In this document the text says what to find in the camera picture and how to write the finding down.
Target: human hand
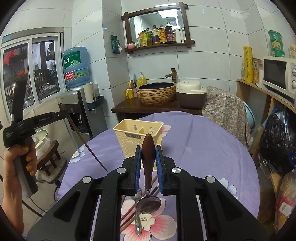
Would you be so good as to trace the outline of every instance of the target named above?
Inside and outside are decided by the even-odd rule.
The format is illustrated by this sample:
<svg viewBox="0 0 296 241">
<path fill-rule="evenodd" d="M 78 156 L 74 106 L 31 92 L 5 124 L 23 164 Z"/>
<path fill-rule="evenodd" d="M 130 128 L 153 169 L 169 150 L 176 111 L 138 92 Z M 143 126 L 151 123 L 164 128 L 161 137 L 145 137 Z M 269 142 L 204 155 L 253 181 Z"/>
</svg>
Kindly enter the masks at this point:
<svg viewBox="0 0 296 241">
<path fill-rule="evenodd" d="M 13 161 L 17 156 L 22 156 L 25 154 L 26 154 L 26 161 L 28 162 L 27 171 L 30 172 L 31 176 L 33 176 L 37 171 L 36 149 L 35 149 L 35 143 L 33 140 L 29 147 L 24 147 L 16 144 L 4 152 L 4 158 L 3 158 L 4 191 L 7 191 L 9 193 L 21 192 L 22 188 L 20 185 L 20 181 L 18 180 Z"/>
</svg>

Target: basket-textured sink basin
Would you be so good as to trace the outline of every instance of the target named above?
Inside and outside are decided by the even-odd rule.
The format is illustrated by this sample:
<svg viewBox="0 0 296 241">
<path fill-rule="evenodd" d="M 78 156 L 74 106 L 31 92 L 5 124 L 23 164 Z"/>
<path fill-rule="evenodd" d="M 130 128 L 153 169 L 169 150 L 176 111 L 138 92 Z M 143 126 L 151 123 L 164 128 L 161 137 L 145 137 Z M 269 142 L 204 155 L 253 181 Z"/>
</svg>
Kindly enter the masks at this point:
<svg viewBox="0 0 296 241">
<path fill-rule="evenodd" d="M 152 83 L 136 88 L 138 98 L 144 104 L 158 105 L 171 101 L 176 95 L 176 83 Z"/>
</svg>

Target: spoon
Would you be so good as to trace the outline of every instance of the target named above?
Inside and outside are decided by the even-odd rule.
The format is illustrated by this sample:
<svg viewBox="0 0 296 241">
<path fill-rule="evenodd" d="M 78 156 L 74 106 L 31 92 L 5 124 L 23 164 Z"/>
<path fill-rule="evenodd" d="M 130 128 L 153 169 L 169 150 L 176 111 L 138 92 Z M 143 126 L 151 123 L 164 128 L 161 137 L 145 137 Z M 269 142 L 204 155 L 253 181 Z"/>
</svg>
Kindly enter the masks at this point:
<svg viewBox="0 0 296 241">
<path fill-rule="evenodd" d="M 139 201 L 140 197 L 141 197 L 141 190 L 138 189 L 138 193 L 135 195 L 136 204 Z M 136 213 L 135 213 L 135 231 L 136 231 L 137 235 L 140 235 L 142 233 L 141 220 L 140 220 L 139 212 L 137 211 L 137 209 L 136 209 Z"/>
<path fill-rule="evenodd" d="M 151 196 L 151 179 L 152 171 L 155 161 L 155 145 L 151 134 L 146 134 L 142 144 L 142 163 L 145 175 L 145 191 L 146 196 L 141 198 L 137 204 L 136 209 L 139 213 L 151 214 L 156 212 L 161 205 L 161 200 L 157 196 Z"/>
</svg>

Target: round table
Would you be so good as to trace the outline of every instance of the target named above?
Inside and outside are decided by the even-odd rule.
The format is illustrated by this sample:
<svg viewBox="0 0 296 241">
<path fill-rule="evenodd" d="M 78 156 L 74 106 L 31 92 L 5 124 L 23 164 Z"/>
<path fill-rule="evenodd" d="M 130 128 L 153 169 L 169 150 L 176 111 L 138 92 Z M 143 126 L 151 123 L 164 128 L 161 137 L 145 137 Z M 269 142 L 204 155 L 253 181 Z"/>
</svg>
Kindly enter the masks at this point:
<svg viewBox="0 0 296 241">
<path fill-rule="evenodd" d="M 156 113 L 140 120 L 163 122 L 162 151 L 174 159 L 177 167 L 192 176 L 205 178 L 214 176 L 255 216 L 259 211 L 259 180 L 255 164 L 248 150 L 231 133 L 208 118 L 185 112 Z M 113 129 L 109 129 L 88 142 L 89 147 L 109 170 L 122 165 L 124 155 Z M 99 178 L 107 172 L 99 165 L 83 145 L 70 160 L 59 199 L 81 178 Z M 140 188 L 144 190 L 144 173 L 141 170 Z M 162 196 L 160 212 L 143 223 L 142 240 L 177 240 L 176 200 L 174 196 Z M 122 213 L 133 204 L 126 198 Z M 121 234 L 121 240 L 138 240 L 131 225 Z"/>
</svg>

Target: window pane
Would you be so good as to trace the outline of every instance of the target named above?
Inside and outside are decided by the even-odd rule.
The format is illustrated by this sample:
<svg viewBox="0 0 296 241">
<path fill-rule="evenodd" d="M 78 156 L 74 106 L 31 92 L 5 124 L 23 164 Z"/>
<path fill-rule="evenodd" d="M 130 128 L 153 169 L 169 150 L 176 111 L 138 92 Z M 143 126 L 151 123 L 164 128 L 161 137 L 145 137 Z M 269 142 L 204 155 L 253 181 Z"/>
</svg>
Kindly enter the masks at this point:
<svg viewBox="0 0 296 241">
<path fill-rule="evenodd" d="M 15 81 L 19 76 L 27 77 L 27 92 L 24 101 L 24 109 L 34 104 L 34 97 L 31 90 L 30 77 L 28 72 L 28 44 L 18 45 L 7 49 L 3 54 L 3 80 L 8 109 L 12 112 L 13 92 Z"/>
<path fill-rule="evenodd" d="M 38 99 L 60 91 L 54 58 L 54 41 L 32 44 L 34 81 Z"/>
</svg>

